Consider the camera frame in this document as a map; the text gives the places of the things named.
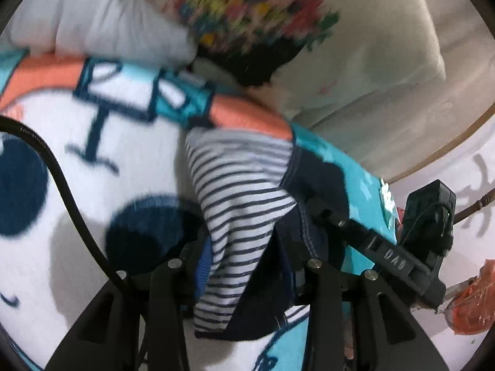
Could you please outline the striped navy pant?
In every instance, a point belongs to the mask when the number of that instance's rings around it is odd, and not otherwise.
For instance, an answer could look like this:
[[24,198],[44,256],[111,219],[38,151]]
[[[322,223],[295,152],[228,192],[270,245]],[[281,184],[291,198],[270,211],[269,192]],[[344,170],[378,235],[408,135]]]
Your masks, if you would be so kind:
[[194,309],[199,338],[249,341],[306,318],[292,302],[284,242],[341,260],[304,202],[349,198],[341,167],[290,140],[197,127],[185,139],[193,187],[211,236],[212,263]]

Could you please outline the orange plastic bag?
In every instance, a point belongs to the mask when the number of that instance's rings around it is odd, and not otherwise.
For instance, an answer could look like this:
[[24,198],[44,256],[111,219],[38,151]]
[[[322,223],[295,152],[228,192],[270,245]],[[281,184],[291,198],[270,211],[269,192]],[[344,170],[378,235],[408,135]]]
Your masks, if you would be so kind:
[[476,335],[494,324],[494,260],[486,260],[479,275],[450,302],[445,311],[457,335]]

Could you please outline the dark wooden stick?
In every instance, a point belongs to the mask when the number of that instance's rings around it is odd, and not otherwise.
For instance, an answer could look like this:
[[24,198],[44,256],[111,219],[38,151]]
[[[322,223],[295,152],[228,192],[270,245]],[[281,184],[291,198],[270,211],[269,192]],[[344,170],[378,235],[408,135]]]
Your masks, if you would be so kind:
[[461,212],[457,213],[454,217],[454,224],[458,224],[463,220],[469,218],[470,216],[476,214],[482,209],[489,206],[495,200],[495,189],[491,189],[485,195],[480,197],[474,204],[463,209]]

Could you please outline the teal cartoon fleece blanket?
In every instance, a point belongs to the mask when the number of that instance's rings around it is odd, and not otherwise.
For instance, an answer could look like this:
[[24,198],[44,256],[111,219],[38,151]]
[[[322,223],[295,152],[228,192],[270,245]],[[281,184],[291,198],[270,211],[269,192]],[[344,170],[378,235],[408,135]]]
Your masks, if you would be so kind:
[[[122,235],[165,247],[199,227],[182,120],[156,68],[96,58],[1,54],[1,113],[32,128],[60,163],[100,248]],[[42,370],[106,281],[38,154],[1,137],[1,335]]]

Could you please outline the cream floral pillow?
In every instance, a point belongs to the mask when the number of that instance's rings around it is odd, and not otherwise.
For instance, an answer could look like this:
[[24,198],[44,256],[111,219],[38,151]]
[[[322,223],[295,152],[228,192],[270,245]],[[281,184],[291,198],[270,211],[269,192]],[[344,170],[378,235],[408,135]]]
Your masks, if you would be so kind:
[[446,75],[425,0],[151,0],[195,70],[290,115]]

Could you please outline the white plain pillow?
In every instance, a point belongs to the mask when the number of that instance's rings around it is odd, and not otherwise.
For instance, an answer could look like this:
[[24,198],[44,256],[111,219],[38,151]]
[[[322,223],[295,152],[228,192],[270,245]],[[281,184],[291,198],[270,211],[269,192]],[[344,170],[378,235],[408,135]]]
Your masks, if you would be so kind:
[[185,67],[196,43],[149,0],[7,0],[1,48]]

